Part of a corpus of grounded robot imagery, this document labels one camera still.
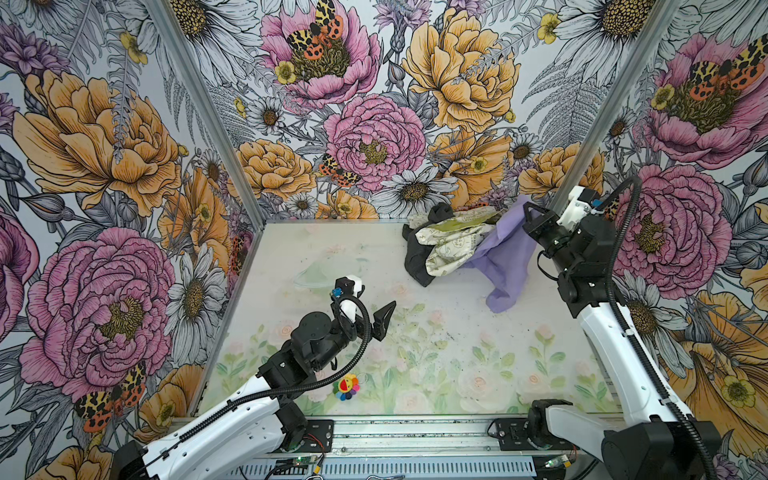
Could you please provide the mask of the purple cloth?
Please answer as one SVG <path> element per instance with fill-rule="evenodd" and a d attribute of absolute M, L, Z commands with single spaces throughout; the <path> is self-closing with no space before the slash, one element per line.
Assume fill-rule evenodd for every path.
<path fill-rule="evenodd" d="M 535 241 L 523 229 L 524 205 L 529 200 L 528 196 L 520 195 L 464 264 L 479 270 L 492 283 L 486 305 L 493 313 L 512 308 L 528 278 L 528 264 L 536 248 Z"/>

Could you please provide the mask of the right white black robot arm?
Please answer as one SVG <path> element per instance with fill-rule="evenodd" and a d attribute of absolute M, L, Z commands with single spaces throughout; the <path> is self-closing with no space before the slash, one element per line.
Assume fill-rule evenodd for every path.
<path fill-rule="evenodd" d="M 528 414 L 529 441 L 537 447 L 568 442 L 614 479 L 716 478 L 720 434 L 696 419 L 669 386 L 613 282 L 619 245 L 613 223 L 592 212 L 567 222 L 532 202 L 523 211 L 524 231 L 557 267 L 560 298 L 613 382 L 623 416 L 611 424 L 565 400 L 536 400 Z"/>

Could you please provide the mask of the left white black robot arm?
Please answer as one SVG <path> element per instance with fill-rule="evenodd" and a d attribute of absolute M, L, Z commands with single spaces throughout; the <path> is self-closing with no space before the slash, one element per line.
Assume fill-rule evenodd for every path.
<path fill-rule="evenodd" d="M 280 350 L 228 398 L 146 446 L 114 455 L 112 479 L 218 479 L 247 460 L 301 442 L 304 393 L 347 375 L 372 340 L 386 337 L 397 304 L 369 312 L 355 295 L 335 293 L 330 314 L 306 314 Z"/>

